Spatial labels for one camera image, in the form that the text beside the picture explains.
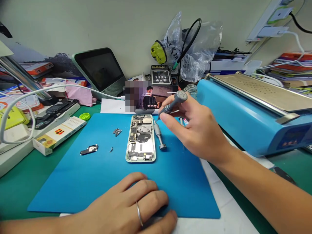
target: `hand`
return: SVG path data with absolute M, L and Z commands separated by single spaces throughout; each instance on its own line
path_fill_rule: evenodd
M 174 95 L 168 97 L 159 109 L 174 100 Z M 179 138 L 183 145 L 194 155 L 212 164 L 226 161 L 232 146 L 224 137 L 222 130 L 212 115 L 210 109 L 199 104 L 188 95 L 188 99 L 178 104 L 172 114 L 162 113 L 160 119 Z M 184 117 L 189 124 L 183 127 L 174 117 Z
M 156 183 L 135 172 L 96 199 L 87 209 L 74 217 L 79 233 L 90 234 L 170 234 L 177 222 L 175 211 L 169 211 L 160 221 L 141 231 L 137 213 L 138 202 L 143 223 L 169 202 Z

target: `pink cloth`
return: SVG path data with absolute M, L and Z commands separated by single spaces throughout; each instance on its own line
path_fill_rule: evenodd
M 67 85 L 77 85 L 74 82 L 66 81 Z M 79 88 L 79 87 L 73 87 L 73 86 L 67 86 L 65 87 L 65 92 L 67 95 L 67 98 L 71 99 L 78 99 L 79 104 L 83 106 L 92 106 L 96 102 L 96 98 L 92 97 L 91 90 L 85 89 L 85 88 Z

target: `person in video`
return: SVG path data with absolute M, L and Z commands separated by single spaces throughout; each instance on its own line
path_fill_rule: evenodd
M 152 95 L 153 93 L 153 87 L 148 86 L 146 88 L 147 94 L 143 98 L 143 109 L 155 109 L 158 108 L 158 104 L 156 102 L 156 98 Z

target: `wrist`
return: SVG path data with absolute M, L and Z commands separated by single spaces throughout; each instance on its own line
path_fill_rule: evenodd
M 213 157 L 213 160 L 210 162 L 218 169 L 220 169 L 221 167 L 229 165 L 234 161 L 237 156 L 237 151 L 240 150 L 229 144 L 218 150 L 218 152 L 216 152 L 215 156 Z
M 71 214 L 58 218 L 57 228 L 58 233 L 80 233 L 83 229 L 83 219 L 80 218 L 81 213 Z

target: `glass jar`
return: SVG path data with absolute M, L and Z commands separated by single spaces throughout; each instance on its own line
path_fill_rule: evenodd
M 193 98 L 197 99 L 197 86 L 194 84 L 188 84 L 183 91 L 188 92 Z

